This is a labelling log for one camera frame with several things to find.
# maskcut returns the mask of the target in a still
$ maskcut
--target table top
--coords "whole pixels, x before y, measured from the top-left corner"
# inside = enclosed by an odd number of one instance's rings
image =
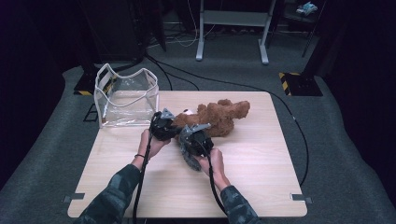
[[[222,153],[225,172],[231,183],[252,205],[259,217],[303,217],[304,202],[293,201],[301,194],[288,148],[271,96],[257,91],[160,91],[160,110],[174,115],[184,109],[196,111],[220,99],[233,103],[249,101],[244,119],[234,120],[234,130],[212,141]],[[100,129],[76,193],[70,217],[78,217],[107,185],[111,176],[130,163],[137,152],[140,134],[148,126],[105,127]],[[134,197],[125,212],[132,217]],[[204,172],[193,171],[181,155],[176,139],[148,163],[137,209],[137,217],[225,217],[219,209]]]

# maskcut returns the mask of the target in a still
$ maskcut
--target wristband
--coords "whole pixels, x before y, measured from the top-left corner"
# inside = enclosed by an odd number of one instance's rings
[[[144,156],[142,156],[142,155],[140,155],[140,154],[136,154],[136,155],[134,155],[134,157],[136,158],[136,157],[142,157],[143,159],[145,159],[145,157]]]

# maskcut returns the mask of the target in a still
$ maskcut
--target transparent plastic container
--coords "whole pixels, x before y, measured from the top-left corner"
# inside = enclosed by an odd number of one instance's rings
[[[158,93],[158,79],[148,69],[120,76],[105,64],[97,73],[93,94],[99,127],[149,125],[158,111]]]

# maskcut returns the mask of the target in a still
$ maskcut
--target camouflage sleeve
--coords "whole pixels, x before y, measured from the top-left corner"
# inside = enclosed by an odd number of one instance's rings
[[[234,186],[221,191],[221,200],[224,204],[228,220],[234,223],[262,223],[248,201]]]
[[[126,165],[113,175],[107,187],[73,223],[121,223],[139,176],[139,169],[132,164]]]

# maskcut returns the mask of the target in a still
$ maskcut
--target human hand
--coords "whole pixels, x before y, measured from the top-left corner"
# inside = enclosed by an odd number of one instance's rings
[[[168,139],[166,141],[160,141],[154,136],[151,138],[150,142],[150,149],[149,149],[149,154],[148,154],[148,160],[150,160],[152,157],[157,155],[157,153],[163,148],[163,146],[169,144],[171,142],[171,139]],[[137,150],[137,154],[145,156],[146,151],[147,151],[147,146],[149,143],[149,130],[146,129],[145,131],[142,132],[140,136],[140,144],[139,144],[139,149]],[[143,166],[143,157],[137,156],[134,158],[132,161],[132,164],[136,166],[138,169],[141,169]]]
[[[198,160],[202,170],[205,172],[205,174],[209,176],[210,165],[207,157],[194,156],[194,158]],[[218,148],[214,147],[210,151],[210,161],[212,163],[212,171],[213,171],[213,178],[215,180],[215,185],[219,189],[219,191],[222,191],[224,188],[230,186],[231,183],[230,180],[228,180],[227,176],[225,175],[222,152]]]

